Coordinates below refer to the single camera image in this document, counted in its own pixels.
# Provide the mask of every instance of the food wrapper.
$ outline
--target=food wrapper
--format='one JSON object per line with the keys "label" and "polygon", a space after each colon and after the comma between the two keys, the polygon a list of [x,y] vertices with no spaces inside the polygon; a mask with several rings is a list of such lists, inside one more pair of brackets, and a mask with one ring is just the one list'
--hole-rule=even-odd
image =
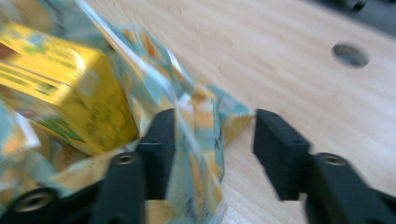
{"label": "food wrapper", "polygon": [[[146,201],[148,223],[219,223],[225,213],[220,187],[224,145],[253,118],[253,111],[219,88],[198,81],[175,55],[141,27],[116,26],[87,4],[73,0],[9,0],[0,2],[3,21],[31,28],[104,51],[123,87],[143,137],[154,116],[168,108],[175,113],[176,152],[165,200]],[[100,180],[107,164],[138,141],[87,157],[68,145],[38,133],[42,147],[0,160],[0,191],[7,207],[31,189],[54,187],[70,195]]]}

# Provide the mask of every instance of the crumpled paper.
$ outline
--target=crumpled paper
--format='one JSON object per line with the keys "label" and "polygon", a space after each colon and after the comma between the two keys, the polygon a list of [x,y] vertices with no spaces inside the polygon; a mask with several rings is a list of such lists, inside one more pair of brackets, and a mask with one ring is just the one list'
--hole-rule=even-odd
{"label": "crumpled paper", "polygon": [[[174,108],[176,153],[172,172],[165,200],[146,202],[148,222],[221,221],[225,213],[220,187],[224,145],[250,123],[250,109],[216,86],[195,79],[147,30],[110,24],[82,1],[0,1],[0,18],[1,22],[19,22],[104,51],[141,136],[158,112]],[[0,210],[31,189],[53,187],[67,196],[85,188],[104,177],[113,156],[133,151],[138,144],[134,141],[88,157],[36,132],[41,147],[0,158]],[[12,188],[1,188],[10,183],[14,183]]]}

